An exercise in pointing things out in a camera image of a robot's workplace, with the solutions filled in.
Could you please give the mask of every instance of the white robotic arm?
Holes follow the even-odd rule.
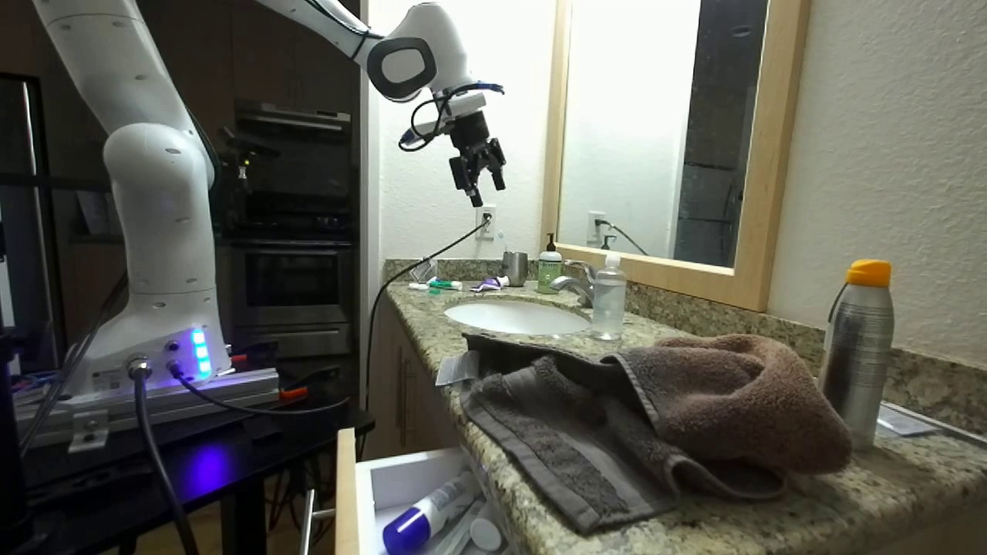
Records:
[[[502,151],[484,124],[484,89],[466,73],[466,52],[449,18],[420,5],[389,37],[366,32],[335,0],[259,0],[313,29],[389,98],[430,87],[433,124],[412,124],[400,147],[416,151],[449,136],[457,188],[476,208],[478,177],[489,169],[502,188]],[[209,155],[177,94],[136,0],[33,0],[74,87],[109,133],[110,177],[124,245],[130,304],[103,325],[67,384],[67,394],[130,394],[124,367],[152,365],[149,389],[172,389],[172,369],[209,384],[232,369],[217,310],[217,252],[206,188]]]

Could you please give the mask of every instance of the cable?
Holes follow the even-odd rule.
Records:
[[[196,386],[189,384],[189,378],[183,378],[177,369],[172,369],[172,381],[180,381],[194,397],[202,397],[206,403],[217,403],[217,408],[226,408],[226,410],[237,410],[237,415],[252,415],[252,417],[284,420],[284,417],[314,417],[314,415],[331,415],[331,410],[345,408],[345,400],[335,400],[335,403],[325,403],[325,408],[314,408],[314,410],[252,410],[252,408],[237,408],[237,403],[229,403],[229,400],[218,400],[218,397],[202,391]]]
[[[647,250],[645,250],[636,237],[630,237],[621,227],[613,227],[610,218],[595,218],[595,222],[613,230],[613,233],[624,236],[642,255],[647,255]]]
[[[369,316],[366,316],[366,375],[365,375],[365,394],[362,394],[362,397],[365,397],[365,400],[362,400],[365,410],[369,410],[374,327],[377,327],[377,307],[379,307],[381,293],[386,293],[396,280],[400,280],[407,271],[412,271],[412,270],[420,270],[420,266],[430,266],[433,259],[437,259],[437,255],[444,255],[446,250],[461,248],[463,240],[468,240],[468,237],[478,236],[481,230],[486,230],[486,218],[484,218],[481,227],[468,230],[468,233],[466,233],[463,237],[457,237],[452,245],[430,252],[430,255],[420,259],[420,263],[410,263],[410,266],[398,270],[393,278],[386,278],[386,280],[379,283],[379,289],[377,289],[377,295],[374,295],[374,307],[369,307]]]
[[[155,429],[152,429],[152,420],[149,420],[149,384],[145,381],[149,381],[145,375],[134,375],[136,422],[141,429],[145,452],[149,452],[149,457],[155,463],[156,484],[168,494],[168,504],[172,506],[172,518],[177,518],[177,531],[180,531],[183,550],[186,550],[186,555],[196,555],[189,516],[186,516],[186,510],[183,510],[183,504],[177,498],[177,489],[172,489],[172,481],[170,481],[170,476],[164,468],[164,461],[156,453]]]

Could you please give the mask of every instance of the white container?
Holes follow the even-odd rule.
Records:
[[[593,338],[617,342],[624,338],[625,278],[621,255],[608,252],[606,270],[593,280]]]

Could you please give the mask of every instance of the sink basin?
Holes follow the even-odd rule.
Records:
[[[444,316],[463,327],[486,332],[561,338],[589,327],[589,317],[574,310],[517,295],[463,300],[444,310]]]

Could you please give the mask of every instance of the spray can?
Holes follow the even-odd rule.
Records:
[[[896,307],[888,287],[890,263],[857,259],[831,310],[820,389],[857,452],[874,449],[890,361]]]

